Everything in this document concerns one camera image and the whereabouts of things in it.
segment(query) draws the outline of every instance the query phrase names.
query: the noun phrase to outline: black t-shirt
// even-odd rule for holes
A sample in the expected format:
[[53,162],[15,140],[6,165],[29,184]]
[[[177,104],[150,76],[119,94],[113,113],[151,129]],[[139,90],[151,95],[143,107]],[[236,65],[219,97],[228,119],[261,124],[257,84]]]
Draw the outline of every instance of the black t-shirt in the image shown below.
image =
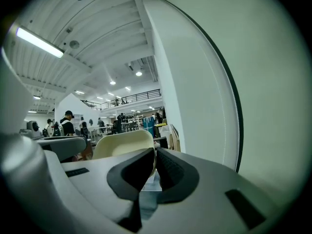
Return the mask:
[[[65,120],[68,120],[68,119],[63,118],[59,122],[62,123]],[[74,125],[71,122],[67,122],[67,123],[63,124],[62,126],[63,126],[65,136],[67,136],[68,134],[74,134],[75,133]]]

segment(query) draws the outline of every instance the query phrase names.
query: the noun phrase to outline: white ceiling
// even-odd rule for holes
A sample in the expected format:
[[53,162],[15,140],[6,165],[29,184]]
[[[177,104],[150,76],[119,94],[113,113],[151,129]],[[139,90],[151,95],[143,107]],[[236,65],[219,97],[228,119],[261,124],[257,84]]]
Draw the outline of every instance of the white ceiling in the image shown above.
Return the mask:
[[[64,56],[58,59],[17,38],[19,26],[62,49]],[[153,55],[151,39],[141,0],[33,0],[12,25],[4,50],[22,82],[43,99],[34,100],[33,110],[49,112],[75,90],[93,99],[111,90],[111,80],[116,81],[112,90],[156,80],[153,59],[145,59]],[[70,47],[73,40],[79,48]],[[135,76],[138,69],[141,77]]]

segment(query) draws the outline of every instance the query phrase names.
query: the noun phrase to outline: black cap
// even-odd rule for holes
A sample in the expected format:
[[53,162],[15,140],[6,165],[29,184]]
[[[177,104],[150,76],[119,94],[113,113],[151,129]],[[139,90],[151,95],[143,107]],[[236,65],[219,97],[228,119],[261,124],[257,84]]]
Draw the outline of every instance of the black cap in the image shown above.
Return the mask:
[[69,110],[67,110],[67,111],[65,112],[65,115],[71,115],[72,118],[75,118],[75,116],[73,115],[73,112],[72,112],[72,111],[69,111]]

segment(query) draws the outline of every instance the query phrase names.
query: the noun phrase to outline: beige chair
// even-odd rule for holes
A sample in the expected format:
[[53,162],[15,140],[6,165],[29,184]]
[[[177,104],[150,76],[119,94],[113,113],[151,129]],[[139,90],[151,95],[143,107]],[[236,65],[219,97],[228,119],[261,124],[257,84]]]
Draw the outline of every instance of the beige chair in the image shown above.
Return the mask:
[[97,143],[92,159],[117,156],[150,147],[154,148],[154,140],[153,136],[146,130],[108,135]]

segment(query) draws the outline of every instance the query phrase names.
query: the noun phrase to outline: man in black cap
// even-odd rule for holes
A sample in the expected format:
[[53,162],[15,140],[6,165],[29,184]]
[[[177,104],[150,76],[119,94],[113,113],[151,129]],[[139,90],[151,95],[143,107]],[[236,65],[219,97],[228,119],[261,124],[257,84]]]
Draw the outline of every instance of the man in black cap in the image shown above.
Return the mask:
[[65,136],[73,136],[73,134],[75,133],[74,126],[70,122],[71,119],[73,119],[73,118],[75,118],[75,117],[74,117],[72,111],[68,110],[65,112],[65,117],[59,121],[62,124]]

